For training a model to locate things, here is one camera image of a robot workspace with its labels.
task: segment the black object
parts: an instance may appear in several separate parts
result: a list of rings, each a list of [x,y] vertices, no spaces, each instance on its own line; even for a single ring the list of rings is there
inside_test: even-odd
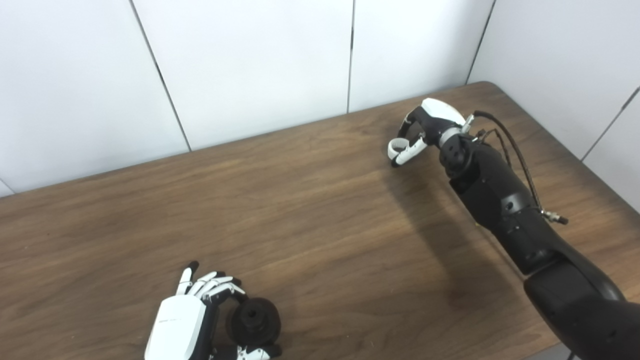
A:
[[[518,269],[530,275],[524,281],[527,296],[572,353],[582,360],[640,359],[640,304],[627,302],[608,276],[551,228],[513,137],[493,115],[481,111],[474,115],[487,117],[502,129],[525,169],[530,189],[498,151],[457,134],[440,152],[453,190]],[[442,119],[420,125],[425,137],[437,143]]]
[[[502,139],[502,135],[500,135],[500,131],[498,131],[498,129],[491,129],[489,131],[482,130],[482,135],[476,135],[476,137],[482,136],[482,139],[480,141],[484,142],[486,138],[492,133],[495,133],[495,137],[497,137],[498,141],[500,142],[500,147],[502,147],[502,153],[504,154],[504,161],[507,162],[508,167],[511,167],[511,157],[509,156],[509,150],[507,150],[507,147],[504,145],[504,140]]]
[[[273,345],[280,335],[280,326],[278,309],[259,297],[243,302],[227,320],[229,336],[241,346]]]
[[[211,340],[216,330],[220,309],[217,306],[209,305],[205,309],[204,319],[200,325],[200,332],[196,339],[193,353],[189,360],[208,359],[212,351]]]

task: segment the black cable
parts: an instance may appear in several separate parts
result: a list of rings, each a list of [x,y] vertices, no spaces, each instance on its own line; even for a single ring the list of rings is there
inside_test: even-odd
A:
[[[491,133],[495,133],[495,136],[497,136],[498,140],[500,141],[500,146],[502,147],[502,153],[504,154],[504,160],[507,162],[507,165],[511,167],[511,156],[509,156],[509,150],[507,149],[507,146],[504,144],[504,140],[502,139],[502,135],[500,135],[500,132],[498,131],[498,129],[491,129],[485,132],[484,136],[480,139],[480,141],[484,142],[487,136],[489,136]]]
[[[511,143],[511,147],[513,148],[513,150],[516,152],[516,155],[518,156],[518,160],[520,161],[520,164],[522,166],[522,171],[524,171],[524,176],[527,178],[527,182],[529,183],[529,189],[531,190],[531,195],[533,196],[533,201],[536,203],[536,206],[538,207],[538,209],[542,211],[542,205],[540,205],[540,198],[538,198],[538,192],[536,191],[536,186],[533,185],[533,179],[531,178],[529,167],[524,161],[524,156],[522,156],[522,152],[520,152],[520,148],[518,147],[518,144],[516,144],[516,140],[513,138],[513,136],[511,136],[511,133],[509,132],[507,127],[504,126],[503,123],[501,123],[498,119],[496,119],[490,113],[476,110],[474,111],[474,116],[484,117],[493,121],[496,125],[498,125],[498,127],[500,128],[500,130],[502,130],[505,136],[507,136],[507,139],[509,139],[509,142]]]

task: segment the wood grain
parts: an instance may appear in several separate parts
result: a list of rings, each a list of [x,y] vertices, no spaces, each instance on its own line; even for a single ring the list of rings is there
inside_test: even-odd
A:
[[[640,301],[637,213],[496,86],[432,96],[502,119],[545,207],[571,219],[557,230]],[[422,98],[0,199],[3,358],[142,359],[192,259],[278,306],[283,359],[520,359],[553,345],[436,152],[389,166],[386,144]]]

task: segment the white fingertip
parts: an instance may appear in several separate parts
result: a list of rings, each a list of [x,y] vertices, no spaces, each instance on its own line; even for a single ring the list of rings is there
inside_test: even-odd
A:
[[[422,139],[420,139],[416,141],[412,146],[409,146],[405,150],[401,151],[396,157],[396,163],[398,165],[402,165],[411,160],[414,156],[420,154],[420,151],[423,151],[426,148],[427,144],[424,143]]]
[[[242,295],[246,295],[246,291],[242,290],[240,288],[240,286],[236,285],[236,284],[231,284],[231,288],[237,292],[239,292]]]
[[[193,272],[191,268],[186,268],[182,272],[182,276],[180,276],[180,283],[178,284],[178,290],[175,292],[176,295],[184,295],[187,292],[189,286],[191,286],[191,276]]]
[[[195,297],[202,297],[202,294],[206,293],[207,291],[215,288],[216,286],[223,284],[224,282],[229,282],[231,280],[233,280],[234,277],[232,276],[224,276],[224,277],[217,277],[215,279],[211,279],[209,280],[209,282],[205,283],[202,288],[200,288],[195,294]]]
[[[393,160],[400,151],[406,149],[407,146],[409,146],[409,140],[405,138],[395,138],[389,141],[389,145],[387,146],[387,156],[389,157],[389,160]]]

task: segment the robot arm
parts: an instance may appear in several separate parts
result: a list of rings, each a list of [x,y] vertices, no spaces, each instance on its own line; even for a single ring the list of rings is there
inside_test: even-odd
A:
[[[556,336],[582,360],[640,359],[640,305],[627,302],[608,276],[551,228],[498,151],[467,134],[473,116],[462,123],[459,113],[435,111],[449,109],[448,104],[428,100],[407,115],[399,137],[406,136],[407,124],[418,122],[424,130],[420,140],[440,149],[451,187],[529,275],[525,292]],[[474,115],[492,117],[480,111]],[[398,158],[417,154],[408,149],[397,153],[395,167],[401,165]]]

